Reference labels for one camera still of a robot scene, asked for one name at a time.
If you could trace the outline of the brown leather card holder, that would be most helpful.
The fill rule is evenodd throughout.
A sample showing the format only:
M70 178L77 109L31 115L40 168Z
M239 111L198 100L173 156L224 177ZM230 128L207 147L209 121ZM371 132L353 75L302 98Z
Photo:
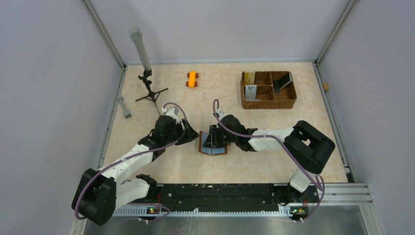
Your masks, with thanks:
M228 153L228 147L223 147L223 148L205 147L204 144L206 143L207 139L208 139L208 133L204 131L200 131L198 152L209 155L209 156L225 155Z

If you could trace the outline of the black credit card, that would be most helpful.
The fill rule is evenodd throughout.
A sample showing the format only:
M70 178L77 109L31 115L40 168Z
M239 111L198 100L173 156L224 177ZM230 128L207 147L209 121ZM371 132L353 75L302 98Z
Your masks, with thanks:
M285 86L285 79L281 78L279 80L272 80L273 82L273 89L275 93L280 93L281 89Z

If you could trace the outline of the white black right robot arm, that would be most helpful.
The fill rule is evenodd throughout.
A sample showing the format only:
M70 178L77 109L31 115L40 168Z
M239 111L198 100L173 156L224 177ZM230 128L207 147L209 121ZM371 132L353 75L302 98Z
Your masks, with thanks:
M288 198L301 201L310 184L323 190L321 173L336 146L307 121L300 120L291 128L263 130L246 128L234 115L221 115L217 120L203 142L204 148L221 149L234 143L245 152L284 150L298 167L289 181Z

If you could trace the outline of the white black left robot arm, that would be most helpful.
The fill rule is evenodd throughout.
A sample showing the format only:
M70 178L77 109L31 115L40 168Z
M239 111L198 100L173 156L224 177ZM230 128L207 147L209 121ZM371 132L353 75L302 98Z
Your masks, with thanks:
M187 119L161 115L155 127L124 156L112 164L87 169L79 182L71 207L77 219L104 225L114 211L136 199L152 202L157 196L156 180L148 175L130 177L142 166L152 163L166 148L198 138Z

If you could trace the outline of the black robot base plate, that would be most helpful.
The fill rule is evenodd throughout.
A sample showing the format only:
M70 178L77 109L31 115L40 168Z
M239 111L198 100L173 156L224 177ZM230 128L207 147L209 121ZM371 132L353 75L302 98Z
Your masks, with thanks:
M282 206L318 201L315 186L298 192L288 184L163 184L134 200L161 204L172 212L276 212Z

